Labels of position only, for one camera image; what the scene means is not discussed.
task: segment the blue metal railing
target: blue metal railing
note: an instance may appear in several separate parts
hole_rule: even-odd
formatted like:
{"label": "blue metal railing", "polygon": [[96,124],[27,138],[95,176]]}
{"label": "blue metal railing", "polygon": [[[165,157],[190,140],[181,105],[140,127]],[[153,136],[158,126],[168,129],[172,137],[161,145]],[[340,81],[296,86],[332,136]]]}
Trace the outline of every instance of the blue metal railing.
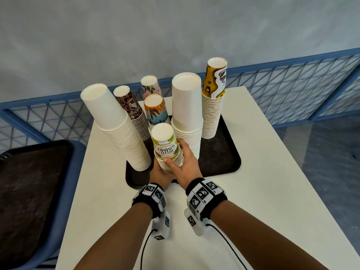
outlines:
{"label": "blue metal railing", "polygon": [[[198,75],[203,79],[205,73]],[[227,88],[246,86],[270,123],[279,128],[359,114],[359,75],[357,48],[229,68],[226,82]],[[171,80],[159,80],[164,96],[171,95]],[[142,100],[140,83],[127,85]],[[0,125],[1,120],[8,123],[32,142],[70,139],[87,144],[92,116],[80,93],[0,103]],[[0,152],[6,148],[6,138],[13,140],[14,136],[2,135],[0,127]]]}

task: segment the concrete wall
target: concrete wall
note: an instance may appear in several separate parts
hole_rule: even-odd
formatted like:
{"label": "concrete wall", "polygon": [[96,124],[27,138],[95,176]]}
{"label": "concrete wall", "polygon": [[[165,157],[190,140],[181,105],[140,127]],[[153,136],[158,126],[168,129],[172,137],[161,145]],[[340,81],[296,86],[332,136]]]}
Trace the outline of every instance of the concrete wall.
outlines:
{"label": "concrete wall", "polygon": [[360,0],[1,0],[0,102],[360,47]]}

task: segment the black wristband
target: black wristband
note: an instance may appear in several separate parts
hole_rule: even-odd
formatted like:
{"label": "black wristband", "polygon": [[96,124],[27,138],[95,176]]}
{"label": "black wristband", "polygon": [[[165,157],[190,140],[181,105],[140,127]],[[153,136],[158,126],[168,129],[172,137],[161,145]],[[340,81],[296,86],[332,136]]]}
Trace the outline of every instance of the black wristband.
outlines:
{"label": "black wristband", "polygon": [[147,184],[133,197],[131,206],[137,203],[145,203],[151,208],[152,219],[160,217],[166,206],[164,189],[157,183]]}
{"label": "black wristband", "polygon": [[222,201],[227,200],[224,191],[210,180],[196,178],[186,188],[187,205],[194,216],[210,219],[210,214]]}

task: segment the person's left hand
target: person's left hand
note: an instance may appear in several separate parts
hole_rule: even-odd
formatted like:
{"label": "person's left hand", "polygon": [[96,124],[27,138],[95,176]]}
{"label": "person's left hand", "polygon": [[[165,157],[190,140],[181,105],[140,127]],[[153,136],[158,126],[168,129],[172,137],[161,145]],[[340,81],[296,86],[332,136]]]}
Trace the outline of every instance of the person's left hand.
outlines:
{"label": "person's left hand", "polygon": [[173,179],[175,179],[175,175],[172,172],[163,172],[159,162],[157,161],[156,157],[154,157],[154,167],[150,172],[149,183],[157,183],[164,189],[164,191],[166,191]]}

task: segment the tabletop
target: tabletop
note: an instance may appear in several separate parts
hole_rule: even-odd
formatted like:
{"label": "tabletop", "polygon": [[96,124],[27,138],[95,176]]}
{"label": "tabletop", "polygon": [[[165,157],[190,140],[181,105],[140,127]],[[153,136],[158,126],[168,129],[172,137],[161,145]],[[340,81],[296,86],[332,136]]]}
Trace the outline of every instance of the tabletop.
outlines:
{"label": "tabletop", "polygon": [[[171,97],[165,103],[170,115]],[[358,254],[244,86],[226,89],[222,115],[242,160],[238,171],[211,177],[228,199],[328,269],[360,269]],[[57,270],[73,269],[130,208],[137,190],[125,182],[125,165],[121,151],[94,122]],[[150,238],[144,269],[242,269],[217,232],[195,235],[184,217],[186,195],[179,185],[171,184],[165,195],[170,235],[163,241]],[[139,258],[134,269],[140,268]]]}

